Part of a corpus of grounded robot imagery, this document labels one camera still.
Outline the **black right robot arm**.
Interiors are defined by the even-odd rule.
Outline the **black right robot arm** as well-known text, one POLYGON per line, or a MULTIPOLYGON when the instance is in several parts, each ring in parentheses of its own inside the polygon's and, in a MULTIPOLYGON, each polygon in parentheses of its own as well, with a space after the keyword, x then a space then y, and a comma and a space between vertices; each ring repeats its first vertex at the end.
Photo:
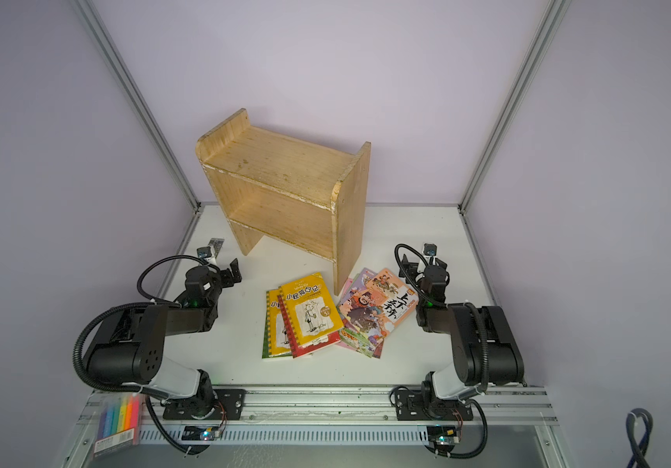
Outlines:
POLYGON ((426 333, 450 338, 451 363, 429 372, 421 383, 422 412, 441 419, 465 411, 491 386, 523 384, 524 359, 504 310, 472 302, 446 300, 450 273, 429 245, 424 252, 399 243, 394 257, 399 276, 417 293, 415 317, 426 333))

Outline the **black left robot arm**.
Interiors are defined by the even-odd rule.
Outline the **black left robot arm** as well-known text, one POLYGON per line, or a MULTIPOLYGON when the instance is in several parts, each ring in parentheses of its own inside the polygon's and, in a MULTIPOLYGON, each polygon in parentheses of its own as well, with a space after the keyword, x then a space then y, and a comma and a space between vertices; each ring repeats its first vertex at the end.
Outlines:
POLYGON ((208 333, 218 319, 222 291, 242 280, 238 261, 222 269, 200 257, 192 260, 195 265, 186 271, 184 290, 175 300, 139 288, 141 302, 95 317, 74 343, 72 365, 95 390, 157 400, 165 419, 238 420, 245 390, 216 390, 208 372, 164 355, 167 337, 208 333))

